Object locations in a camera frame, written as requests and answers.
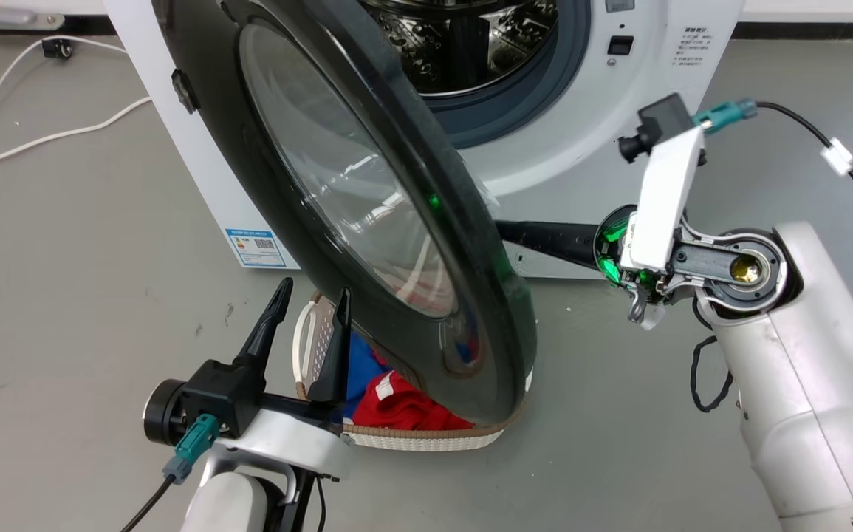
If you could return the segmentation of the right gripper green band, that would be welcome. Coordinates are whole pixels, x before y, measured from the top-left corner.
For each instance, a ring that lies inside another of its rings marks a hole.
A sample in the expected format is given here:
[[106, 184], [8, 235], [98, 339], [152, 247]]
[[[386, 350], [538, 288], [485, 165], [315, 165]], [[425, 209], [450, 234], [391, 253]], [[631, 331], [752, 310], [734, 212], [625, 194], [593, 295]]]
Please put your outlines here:
[[662, 320], [665, 305], [692, 299], [693, 313], [701, 320], [699, 300], [688, 290], [669, 289], [675, 275], [678, 242], [701, 239], [688, 225], [686, 213], [673, 208], [625, 205], [608, 215], [601, 225], [564, 222], [496, 221], [504, 242], [588, 268], [600, 270], [615, 287], [628, 292], [628, 320], [652, 330]]

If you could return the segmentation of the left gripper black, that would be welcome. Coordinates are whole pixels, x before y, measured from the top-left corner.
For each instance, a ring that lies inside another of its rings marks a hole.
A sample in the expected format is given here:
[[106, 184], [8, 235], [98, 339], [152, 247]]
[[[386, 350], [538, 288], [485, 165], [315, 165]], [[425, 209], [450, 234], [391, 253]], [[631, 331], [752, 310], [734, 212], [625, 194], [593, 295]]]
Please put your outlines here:
[[[264, 372], [278, 325], [284, 323], [293, 293], [294, 280], [284, 277], [233, 359], [234, 366]], [[317, 380], [308, 388], [308, 400], [275, 394], [261, 394], [258, 404], [264, 410], [291, 415], [315, 427], [342, 427], [343, 409], [349, 391], [349, 353], [352, 334], [352, 293], [343, 287], [332, 316], [332, 336]]]

